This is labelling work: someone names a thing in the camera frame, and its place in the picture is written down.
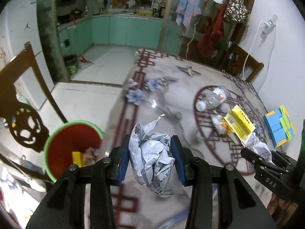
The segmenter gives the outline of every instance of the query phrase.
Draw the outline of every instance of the dining table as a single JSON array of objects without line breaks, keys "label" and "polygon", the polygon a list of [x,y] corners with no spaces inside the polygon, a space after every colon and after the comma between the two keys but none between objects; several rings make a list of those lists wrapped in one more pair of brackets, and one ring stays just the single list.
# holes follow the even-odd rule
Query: dining table
[{"label": "dining table", "polygon": [[[198,111],[196,102],[217,86],[228,89],[225,102],[217,109]],[[131,90],[141,90],[141,96],[128,99],[126,95]],[[273,149],[263,123],[267,110],[252,84],[206,65],[141,49],[109,114],[101,158],[120,146],[136,123],[146,125],[164,114],[150,133],[177,135],[183,147],[210,165],[232,164],[267,206],[272,193],[254,179],[253,165],[240,155],[244,146],[234,134],[218,134],[211,121],[211,117],[216,114],[224,116],[236,105],[254,124],[259,140]],[[191,193],[192,187],[182,186],[173,167],[167,192],[155,194],[137,182],[129,163],[122,185],[111,187],[116,226],[128,229],[185,228]],[[211,209],[212,228],[218,228],[217,192],[213,194]]]}]

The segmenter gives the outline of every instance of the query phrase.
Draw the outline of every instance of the black patterned bag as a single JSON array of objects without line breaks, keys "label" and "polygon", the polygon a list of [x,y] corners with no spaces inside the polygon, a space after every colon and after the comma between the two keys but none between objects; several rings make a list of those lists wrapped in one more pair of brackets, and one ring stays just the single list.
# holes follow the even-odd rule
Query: black patterned bag
[{"label": "black patterned bag", "polygon": [[242,23],[247,21],[249,14],[246,6],[240,0],[230,0],[224,20],[230,23]]}]

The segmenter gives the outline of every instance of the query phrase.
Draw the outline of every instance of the chair backrest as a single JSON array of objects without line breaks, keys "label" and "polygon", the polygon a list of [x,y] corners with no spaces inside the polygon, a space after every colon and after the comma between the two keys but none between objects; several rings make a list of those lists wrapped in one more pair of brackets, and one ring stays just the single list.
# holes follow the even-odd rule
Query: chair backrest
[{"label": "chair backrest", "polygon": [[[233,56],[233,59],[230,59],[232,53],[236,54],[236,59],[235,56]],[[237,44],[233,43],[233,45],[230,47],[230,49],[228,49],[227,53],[225,54],[225,57],[221,65],[219,66],[219,69],[223,69],[225,70],[225,72],[236,76],[242,72],[247,55],[248,53],[246,51],[244,51]],[[254,77],[259,73],[259,71],[263,69],[264,64],[259,63],[256,59],[249,55],[245,67],[246,66],[250,67],[253,70],[252,73],[246,79],[247,82],[251,82]]]},{"label": "chair backrest", "polygon": [[5,118],[11,135],[20,145],[41,152],[49,137],[49,131],[34,108],[17,100],[14,86],[28,68],[32,67],[40,87],[63,123],[66,123],[67,119],[41,75],[30,42],[24,46],[25,49],[0,71],[0,117]]}]

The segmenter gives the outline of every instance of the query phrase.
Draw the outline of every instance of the refrigerator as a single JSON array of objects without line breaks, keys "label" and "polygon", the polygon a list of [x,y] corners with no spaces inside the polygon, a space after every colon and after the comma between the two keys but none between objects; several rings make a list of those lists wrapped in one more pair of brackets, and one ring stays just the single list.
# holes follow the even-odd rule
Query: refrigerator
[{"label": "refrigerator", "polygon": [[[40,72],[51,91],[54,87],[40,43],[37,26],[37,0],[11,0],[5,7],[5,33],[11,57],[24,49],[24,44],[31,42]],[[46,100],[32,68],[26,70],[19,81],[29,102],[35,109],[40,109]]]}]

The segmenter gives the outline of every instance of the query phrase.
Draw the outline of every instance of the white bottle cap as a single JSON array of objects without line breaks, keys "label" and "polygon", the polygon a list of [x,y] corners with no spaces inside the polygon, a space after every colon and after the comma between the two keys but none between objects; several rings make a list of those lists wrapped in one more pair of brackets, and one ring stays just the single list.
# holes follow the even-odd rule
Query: white bottle cap
[{"label": "white bottle cap", "polygon": [[195,104],[195,107],[199,112],[203,112],[204,110],[206,110],[206,103],[204,101],[198,101]]}]

